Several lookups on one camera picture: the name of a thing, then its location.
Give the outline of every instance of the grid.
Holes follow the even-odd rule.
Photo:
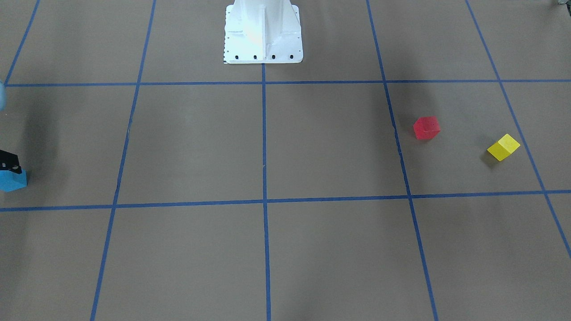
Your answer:
[[[156,0],[153,0],[151,12],[150,12],[150,17],[148,20],[146,39],[145,39],[145,43],[144,43],[142,56],[140,59],[140,67],[139,67],[139,72],[138,72],[138,77],[137,77],[136,82],[18,83],[18,84],[11,84],[10,83],[10,77],[13,73],[15,65],[18,62],[18,57],[19,57],[21,50],[22,50],[22,48],[26,42],[26,37],[30,31],[30,28],[32,27],[36,12],[37,12],[38,7],[39,7],[40,2],[41,2],[41,0],[37,0],[35,3],[35,6],[34,6],[33,12],[31,14],[29,23],[27,25],[27,28],[25,30],[25,33],[22,37],[22,40],[21,40],[20,45],[18,47],[18,50],[15,54],[15,57],[12,61],[12,64],[10,66],[7,77],[4,81],[4,84],[6,87],[131,86],[131,87],[135,88],[135,93],[134,93],[134,97],[132,100],[132,106],[131,106],[130,116],[129,116],[129,120],[128,120],[128,125],[127,125],[127,132],[126,132],[126,135],[124,138],[123,153],[122,153],[121,162],[120,162],[120,166],[119,166],[119,170],[118,170],[117,184],[116,184],[116,189],[115,189],[115,194],[114,194],[112,204],[76,205],[76,206],[45,206],[45,207],[5,207],[5,208],[0,208],[0,212],[50,211],[50,210],[88,210],[88,209],[107,209],[107,210],[110,210],[110,218],[109,218],[109,222],[108,222],[107,234],[106,234],[104,248],[103,248],[103,255],[102,255],[102,259],[101,259],[101,265],[100,265],[98,280],[97,280],[97,284],[96,284],[96,290],[95,290],[94,301],[93,301],[93,309],[91,312],[91,321],[95,320],[95,316],[96,316],[98,300],[99,300],[99,293],[101,290],[101,284],[102,284],[102,280],[104,277],[104,269],[105,269],[106,258],[107,258],[107,250],[109,247],[109,242],[110,242],[110,238],[111,238],[111,234],[112,234],[112,227],[113,227],[113,222],[114,222],[114,217],[115,217],[115,210],[118,208],[216,206],[216,205],[229,205],[229,204],[262,204],[263,205],[263,220],[264,220],[264,222],[263,222],[264,223],[264,245],[265,245],[265,256],[266,256],[266,313],[267,313],[267,320],[268,321],[271,320],[271,295],[270,295],[270,293],[271,293],[270,292],[271,276],[270,276],[270,245],[269,245],[270,238],[269,238],[269,234],[268,234],[268,204],[270,204],[270,203],[339,202],[339,201],[348,201],[348,200],[359,201],[359,200],[388,200],[388,199],[408,200],[410,212],[412,215],[412,221],[413,221],[414,228],[415,228],[416,239],[417,239],[417,243],[418,243],[417,245],[418,245],[420,258],[421,258],[422,265],[423,265],[424,276],[425,276],[427,291],[428,291],[428,295],[429,295],[429,299],[430,299],[430,303],[431,303],[431,307],[432,307],[434,320],[438,320],[439,317],[438,317],[438,312],[437,312],[437,306],[436,306],[435,299],[434,299],[433,292],[432,292],[431,279],[430,279],[430,275],[429,275],[429,268],[427,266],[427,261],[426,261],[425,255],[424,255],[421,232],[420,232],[419,225],[418,225],[417,219],[416,219],[415,205],[414,205],[414,201],[413,201],[415,199],[465,198],[465,197],[506,196],[506,195],[543,195],[545,198],[545,201],[546,201],[546,203],[550,209],[553,220],[557,226],[558,232],[560,233],[561,240],[565,245],[565,248],[567,250],[569,257],[571,258],[571,248],[569,246],[569,242],[565,236],[565,233],[561,227],[561,224],[559,222],[557,214],[556,214],[556,212],[552,206],[551,200],[550,200],[550,195],[571,194],[571,190],[547,190],[545,188],[543,180],[542,180],[541,175],[539,173],[539,170],[538,170],[536,163],[534,161],[532,152],[531,152],[531,150],[530,150],[530,148],[529,148],[529,146],[525,140],[524,133],[523,133],[523,131],[519,125],[516,114],[512,108],[512,104],[510,102],[510,99],[508,97],[506,89],[504,88],[504,83],[514,83],[514,82],[520,82],[520,83],[521,82],[569,83],[569,82],[571,82],[571,79],[502,79],[502,78],[500,78],[500,75],[499,75],[498,70],[496,68],[496,64],[494,63],[494,60],[493,60],[492,55],[490,53],[490,50],[488,49],[488,46],[487,46],[486,41],[484,39],[484,35],[482,34],[482,31],[480,30],[477,18],[476,18],[475,14],[472,10],[472,7],[470,5],[469,0],[465,0],[465,4],[466,4],[467,9],[470,13],[470,16],[473,20],[474,27],[476,28],[476,30],[478,32],[481,43],[482,43],[482,45],[486,51],[486,54],[489,58],[489,62],[490,62],[491,67],[494,71],[496,79],[419,79],[419,80],[398,80],[398,79],[397,80],[391,80],[391,79],[387,79],[387,77],[385,76],[385,71],[384,71],[384,67],[383,67],[383,59],[382,59],[382,54],[381,54],[381,48],[379,46],[379,41],[377,40],[377,33],[376,33],[375,22],[374,22],[375,20],[374,20],[372,11],[371,11],[371,5],[370,5],[369,0],[365,0],[365,1],[367,4],[368,15],[369,15],[369,19],[370,19],[371,30],[372,30],[373,40],[375,43],[377,58],[379,61],[379,69],[380,69],[380,74],[381,74],[382,80],[267,81],[266,80],[266,66],[261,65],[261,74],[262,74],[262,80],[261,81],[245,81],[245,82],[142,82],[145,57],[146,57],[148,42],[149,42],[150,35],[152,32],[152,23],[153,23],[153,18],[154,18],[154,14],[155,14],[155,8],[156,8]],[[306,85],[306,84],[350,84],[350,83],[379,83],[379,84],[383,84],[383,88],[385,91],[387,104],[388,104],[388,108],[389,108],[389,113],[391,116],[391,122],[392,122],[392,126],[394,128],[395,144],[396,144],[397,152],[399,153],[399,157],[400,157],[400,165],[401,165],[403,180],[404,180],[404,184],[405,184],[405,188],[406,188],[407,193],[405,195],[373,195],[373,196],[346,196],[346,197],[323,197],[323,198],[269,198],[268,192],[267,192],[267,165],[268,164],[267,164],[267,155],[266,155],[267,154],[266,153],[267,152],[266,87],[268,85],[273,86],[273,85],[291,85],[291,84]],[[409,181],[408,181],[408,177],[407,177],[405,157],[404,157],[403,152],[401,150],[399,133],[398,133],[396,122],[395,122],[395,116],[394,116],[394,113],[392,110],[391,96],[390,96],[390,92],[389,92],[389,88],[388,88],[388,85],[391,83],[497,83],[499,85],[501,91],[502,91],[502,94],[503,94],[504,99],[505,99],[505,103],[506,103],[507,108],[509,109],[509,112],[513,118],[513,121],[514,121],[514,124],[517,128],[517,131],[521,137],[522,145],[525,148],[525,151],[528,155],[529,161],[533,167],[533,171],[536,175],[537,181],[538,181],[541,189],[540,190],[533,190],[533,191],[473,192],[473,193],[450,193],[450,194],[413,194],[413,193],[411,193],[411,189],[410,189]],[[124,169],[124,165],[125,165],[126,156],[128,153],[129,131],[130,131],[130,128],[131,128],[131,125],[133,122],[133,116],[134,116],[136,105],[137,105],[137,99],[138,99],[140,87],[141,86],[193,86],[193,85],[229,85],[229,86],[231,86],[231,85],[253,85],[253,86],[261,86],[262,87],[263,197],[261,199],[217,200],[217,201],[204,201],[204,202],[118,203],[121,181],[123,178],[123,169]]]

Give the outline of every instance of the black object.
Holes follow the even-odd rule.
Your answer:
[[[11,171],[16,174],[22,173],[20,162],[16,154],[0,150],[0,171]]]

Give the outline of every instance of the blue grid line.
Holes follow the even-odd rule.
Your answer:
[[[406,169],[405,164],[404,164],[403,151],[402,151],[401,146],[400,146],[399,131],[396,127],[395,114],[394,114],[393,109],[392,109],[391,96],[389,94],[389,88],[388,88],[388,84],[386,81],[387,77],[385,76],[385,70],[383,68],[383,59],[381,57],[381,51],[379,49],[379,41],[377,39],[377,32],[375,30],[375,23],[373,21],[373,14],[371,12],[371,4],[370,4],[369,0],[366,0],[366,1],[367,1],[367,10],[369,11],[369,20],[371,21],[371,31],[373,32],[373,39],[375,40],[375,48],[377,50],[377,57],[379,59],[379,68],[381,70],[381,76],[383,77],[383,81],[384,81],[383,85],[385,88],[385,95],[387,96],[387,105],[389,108],[389,113],[391,115],[391,123],[392,123],[393,128],[395,129],[395,142],[396,142],[397,150],[399,152],[400,166],[401,166],[401,169],[403,171],[404,184],[405,184],[405,187],[407,188],[408,204],[409,204],[409,207],[411,209],[412,222],[415,226],[416,242],[418,243],[420,259],[421,259],[422,264],[423,264],[424,279],[425,279],[426,284],[427,284],[428,296],[430,298],[430,303],[431,303],[431,307],[432,307],[432,316],[434,318],[434,321],[438,321],[438,312],[436,310],[436,302],[434,299],[434,294],[432,292],[432,285],[431,285],[431,281],[430,281],[430,275],[428,273],[428,266],[427,266],[426,257],[424,255],[424,247],[423,247],[422,238],[420,236],[419,224],[418,224],[418,221],[416,219],[415,205],[414,205],[413,200],[412,200],[411,188],[410,188],[410,185],[408,183],[407,169]]]
[[[270,280],[270,231],[268,228],[268,171],[266,136],[266,64],[262,63],[262,182],[264,207],[264,252],[266,256],[266,320],[272,320],[272,296]]]
[[[32,28],[32,23],[34,22],[35,14],[36,14],[36,12],[38,12],[39,1],[40,0],[36,0],[36,4],[34,6],[34,10],[32,11],[30,21],[28,22],[28,25],[26,27],[26,31],[24,31],[24,36],[22,37],[22,41],[20,41],[20,45],[18,46],[18,50],[16,50],[16,55],[14,56],[14,59],[12,60],[12,65],[10,65],[10,69],[8,70],[8,74],[6,75],[6,80],[4,80],[4,85],[8,85],[8,82],[10,81],[10,77],[12,77],[12,72],[14,71],[14,67],[16,66],[16,62],[18,61],[18,57],[20,57],[20,52],[22,51],[22,48],[24,47],[24,43],[26,42],[26,38],[28,37],[28,33],[30,32],[30,29]]]
[[[549,207],[549,210],[551,211],[551,215],[553,217],[553,220],[555,221],[555,225],[557,226],[559,234],[561,235],[561,239],[563,241],[563,244],[565,245],[565,248],[567,249],[567,254],[569,255],[569,258],[571,258],[571,247],[569,247],[569,242],[567,241],[567,238],[565,237],[565,233],[563,232],[563,228],[561,227],[561,223],[559,222],[557,214],[555,213],[555,210],[553,209],[553,205],[551,204],[551,200],[549,199],[549,194],[546,192],[545,186],[543,184],[543,180],[541,179],[541,175],[539,174],[539,170],[537,169],[535,161],[533,160],[532,153],[529,149],[527,141],[525,140],[524,133],[520,127],[520,123],[517,120],[516,113],[514,112],[512,104],[508,98],[508,93],[506,92],[504,84],[500,78],[500,74],[498,73],[498,70],[496,68],[496,64],[494,63],[494,60],[492,59],[492,54],[490,53],[488,45],[486,44],[486,41],[484,40],[484,35],[482,34],[482,31],[480,29],[480,25],[478,25],[478,21],[476,20],[476,16],[474,15],[474,11],[472,10],[472,7],[470,5],[469,0],[464,0],[464,1],[466,2],[468,10],[470,11],[470,15],[472,16],[472,20],[474,21],[474,25],[476,26],[476,30],[478,31],[478,35],[480,35],[480,40],[482,41],[482,44],[484,45],[484,49],[486,50],[486,53],[487,53],[488,58],[490,60],[490,63],[492,64],[492,68],[494,70],[494,73],[496,74],[496,78],[498,80],[498,83],[500,84],[501,91],[504,94],[505,102],[508,105],[509,112],[512,115],[513,121],[514,121],[516,128],[517,128],[517,131],[520,134],[522,144],[525,147],[525,151],[528,153],[529,161],[532,164],[533,171],[535,172],[536,177],[537,177],[537,181],[539,182],[539,185],[541,186],[541,191],[543,192],[545,200],[547,201],[547,205]]]
[[[266,81],[267,85],[326,85],[352,83],[496,83],[496,79],[403,79],[353,81]],[[502,79],[501,82],[565,83],[571,79]],[[11,83],[5,87],[100,87],[100,86],[206,86],[206,85],[261,85],[261,81],[180,81],[180,82],[86,82],[86,83]]]
[[[412,194],[413,199],[421,198],[467,198],[489,196],[512,196],[512,195],[543,195],[547,194],[571,194],[571,190],[546,190],[543,191],[506,191],[506,192],[473,192],[473,193],[449,193],[449,194]],[[378,195],[378,196],[341,196],[341,197],[308,197],[308,198],[268,198],[265,202],[278,203],[309,203],[309,202],[340,202],[360,200],[390,200],[408,199],[408,195]],[[117,204],[115,208],[145,208],[145,207],[183,207],[183,206],[215,206],[215,205],[240,205],[240,204],[263,204],[263,199],[238,199],[238,200],[203,200],[191,202],[165,202],[165,203],[124,203]],[[109,210],[112,204],[99,205],[68,205],[68,206],[31,206],[31,207],[2,207],[0,212],[32,212],[32,211],[67,211],[67,210]]]
[[[145,42],[144,42],[144,46],[143,46],[143,53],[141,55],[141,62],[140,62],[140,66],[139,66],[139,75],[137,77],[137,82],[140,83],[141,81],[141,77],[143,76],[143,68],[144,68],[144,61],[145,61],[145,56],[147,54],[147,47],[148,47],[148,42],[151,36],[151,29],[152,29],[152,21],[153,21],[153,17],[155,15],[155,8],[156,8],[156,0],[153,0],[152,2],[152,7],[151,7],[151,14],[148,20],[148,26],[147,26],[147,35],[145,37]],[[99,266],[99,275],[97,277],[97,286],[95,287],[95,295],[93,298],[93,306],[91,308],[91,316],[90,316],[90,321],[95,321],[95,315],[97,313],[97,305],[99,303],[99,294],[101,292],[101,285],[103,283],[103,274],[105,271],[105,264],[107,261],[107,252],[109,250],[109,242],[111,240],[111,232],[113,230],[113,222],[115,220],[115,210],[117,208],[117,201],[119,199],[119,190],[121,188],[121,180],[123,178],[123,169],[125,166],[125,159],[127,157],[127,149],[129,146],[129,131],[131,130],[131,125],[133,123],[133,116],[135,114],[135,108],[136,108],[136,104],[137,104],[137,98],[139,95],[139,88],[140,86],[137,85],[135,87],[135,94],[133,96],[133,104],[131,105],[131,113],[129,115],[129,122],[127,125],[127,133],[125,135],[125,142],[123,145],[123,154],[121,156],[121,164],[119,166],[119,173],[117,175],[117,187],[115,189],[115,195],[113,197],[113,204],[111,207],[111,214],[109,215],[109,224],[107,226],[107,234],[105,236],[105,244],[103,246],[103,254],[101,256],[101,265]]]

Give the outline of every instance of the grid square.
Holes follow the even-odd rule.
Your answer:
[[[365,1],[295,0],[292,4],[299,6],[303,61],[268,64],[269,81],[381,79]]]
[[[571,78],[571,24],[556,3],[470,1],[501,78]]]
[[[543,195],[415,208],[440,320],[569,319],[571,260]]]
[[[88,320],[109,210],[0,213],[0,320]]]
[[[272,320],[432,319],[406,200],[269,204]]]
[[[17,154],[26,188],[3,207],[110,204],[133,87],[8,87],[0,146]]]
[[[551,205],[557,213],[557,218],[565,233],[567,242],[571,240],[571,194],[552,194],[549,195]]]
[[[2,2],[0,10],[0,81],[4,82],[26,31],[35,0]]]
[[[487,149],[505,134],[521,142],[496,83],[390,84],[413,194],[541,189],[525,149],[498,162]],[[437,116],[442,131],[418,141],[418,117]]]
[[[252,85],[141,87],[119,201],[261,199],[261,97]]]
[[[42,1],[10,82],[136,81],[150,12],[151,1]]]
[[[547,189],[571,188],[571,83],[505,83],[512,108]]]
[[[464,1],[371,0],[387,79],[496,79]]]
[[[406,194],[381,84],[267,87],[268,197]]]
[[[224,19],[232,0],[158,1],[143,81],[261,81],[260,65],[225,65]]]
[[[117,210],[97,320],[265,320],[262,212],[259,204]]]

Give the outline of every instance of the red cube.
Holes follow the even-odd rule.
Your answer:
[[[440,125],[436,116],[419,118],[414,128],[416,139],[432,139],[440,133]]]

